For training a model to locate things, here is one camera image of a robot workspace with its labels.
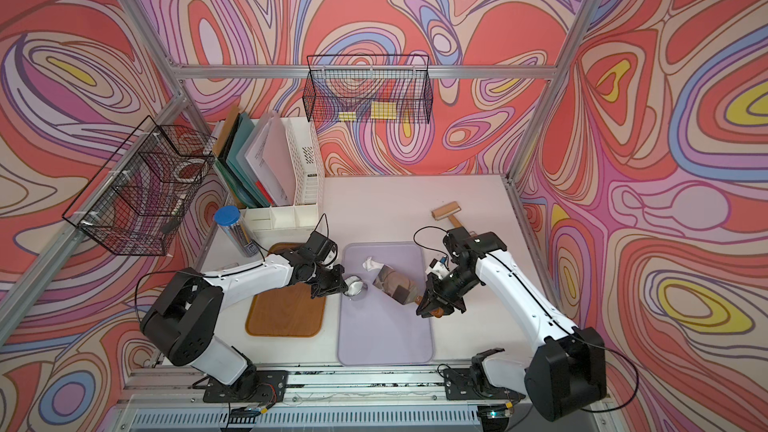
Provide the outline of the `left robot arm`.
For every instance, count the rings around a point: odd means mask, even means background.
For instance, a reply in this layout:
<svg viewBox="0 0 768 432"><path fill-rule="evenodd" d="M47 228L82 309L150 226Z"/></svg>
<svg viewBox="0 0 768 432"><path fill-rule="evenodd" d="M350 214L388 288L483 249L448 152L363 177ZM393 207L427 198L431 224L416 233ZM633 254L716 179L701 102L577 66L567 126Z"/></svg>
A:
<svg viewBox="0 0 768 432"><path fill-rule="evenodd" d="M341 294L348 286L337 255L337 244L314 231L297 247L245 265L208 273L177 271L140 320L140 331L173 365L250 390L255 366L215 334L221 311L296 284L307 284L312 298Z"/></svg>

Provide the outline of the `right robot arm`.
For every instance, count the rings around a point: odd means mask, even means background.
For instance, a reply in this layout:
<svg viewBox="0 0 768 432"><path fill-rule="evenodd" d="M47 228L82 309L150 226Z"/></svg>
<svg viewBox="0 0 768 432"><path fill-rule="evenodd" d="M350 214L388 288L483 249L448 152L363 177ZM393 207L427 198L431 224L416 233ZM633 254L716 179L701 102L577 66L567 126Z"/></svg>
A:
<svg viewBox="0 0 768 432"><path fill-rule="evenodd" d="M485 286L502 302L532 351L529 360L500 347L475 354L467 372L450 372L478 396L516 392L553 422L603 400L607 395L605 343L592 327L577 326L523 274L493 232L473 235L463 227L446 230L444 256L426 270L425 291L416 313L438 318L465 312L465 295Z"/></svg>

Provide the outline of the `wooden dough roller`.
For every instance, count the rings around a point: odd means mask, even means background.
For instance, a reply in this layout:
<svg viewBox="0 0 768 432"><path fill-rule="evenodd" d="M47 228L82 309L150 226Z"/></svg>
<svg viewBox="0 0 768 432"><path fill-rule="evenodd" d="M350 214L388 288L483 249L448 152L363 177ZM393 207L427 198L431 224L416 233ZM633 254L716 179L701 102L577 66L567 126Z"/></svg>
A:
<svg viewBox="0 0 768 432"><path fill-rule="evenodd" d="M461 228L463 224L457 217L460 211L460 205L456 201L452 201L433 209L431 216L435 221L448 220L453 228Z"/></svg>

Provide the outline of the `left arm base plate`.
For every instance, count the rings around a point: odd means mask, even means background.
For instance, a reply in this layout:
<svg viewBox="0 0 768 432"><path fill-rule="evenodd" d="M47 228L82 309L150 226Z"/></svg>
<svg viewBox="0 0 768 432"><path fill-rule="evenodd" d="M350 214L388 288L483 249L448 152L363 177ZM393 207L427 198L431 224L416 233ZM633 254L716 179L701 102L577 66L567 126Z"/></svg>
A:
<svg viewBox="0 0 768 432"><path fill-rule="evenodd" d="M204 394L204 403L258 403L274 404L283 401L289 373L286 370L247 369L232 385L210 379Z"/></svg>

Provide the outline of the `lilac plastic cutting mat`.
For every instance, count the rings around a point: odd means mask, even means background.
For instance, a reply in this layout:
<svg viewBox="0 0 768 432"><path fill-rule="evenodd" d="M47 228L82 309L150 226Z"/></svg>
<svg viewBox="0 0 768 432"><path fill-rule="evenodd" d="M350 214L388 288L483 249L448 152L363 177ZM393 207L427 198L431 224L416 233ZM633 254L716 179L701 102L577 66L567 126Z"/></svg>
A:
<svg viewBox="0 0 768 432"><path fill-rule="evenodd" d="M431 323L416 314L415 303L400 304L374 286L375 270L367 270L370 258L387 265L414 282L418 293L425 287L422 249L410 242L352 243L341 264L348 276L367 286L360 299L341 300L338 361L345 366L421 365L433 358Z"/></svg>

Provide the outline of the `white dough piece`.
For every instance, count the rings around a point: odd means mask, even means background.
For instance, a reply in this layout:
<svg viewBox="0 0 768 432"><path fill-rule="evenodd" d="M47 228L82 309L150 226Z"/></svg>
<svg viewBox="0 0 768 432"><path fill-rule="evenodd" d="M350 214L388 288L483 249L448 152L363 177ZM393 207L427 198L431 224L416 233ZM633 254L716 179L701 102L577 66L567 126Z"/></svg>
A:
<svg viewBox="0 0 768 432"><path fill-rule="evenodd" d="M368 257L363 262L363 268L370 274L377 275L384 267L384 264L374 260L372 257Z"/></svg>

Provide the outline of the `round metal cutter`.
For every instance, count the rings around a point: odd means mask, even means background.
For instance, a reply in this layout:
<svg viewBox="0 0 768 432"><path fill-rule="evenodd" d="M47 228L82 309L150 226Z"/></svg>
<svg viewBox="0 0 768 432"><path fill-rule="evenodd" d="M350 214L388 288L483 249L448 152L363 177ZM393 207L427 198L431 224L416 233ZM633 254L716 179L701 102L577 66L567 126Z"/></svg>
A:
<svg viewBox="0 0 768 432"><path fill-rule="evenodd" d="M346 290L344 296L351 300L362 299L367 292L367 284L357 275L350 275L344 279Z"/></svg>

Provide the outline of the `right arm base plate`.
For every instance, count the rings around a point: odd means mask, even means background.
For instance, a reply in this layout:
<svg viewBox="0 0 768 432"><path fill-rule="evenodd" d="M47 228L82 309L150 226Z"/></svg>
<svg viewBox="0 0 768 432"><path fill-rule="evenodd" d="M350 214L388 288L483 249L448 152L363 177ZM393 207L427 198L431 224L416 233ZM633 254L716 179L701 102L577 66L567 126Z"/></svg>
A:
<svg viewBox="0 0 768 432"><path fill-rule="evenodd" d="M508 400L517 403L526 398L522 393L496 387L473 368L454 368L440 364L436 372L443 379L449 401Z"/></svg>

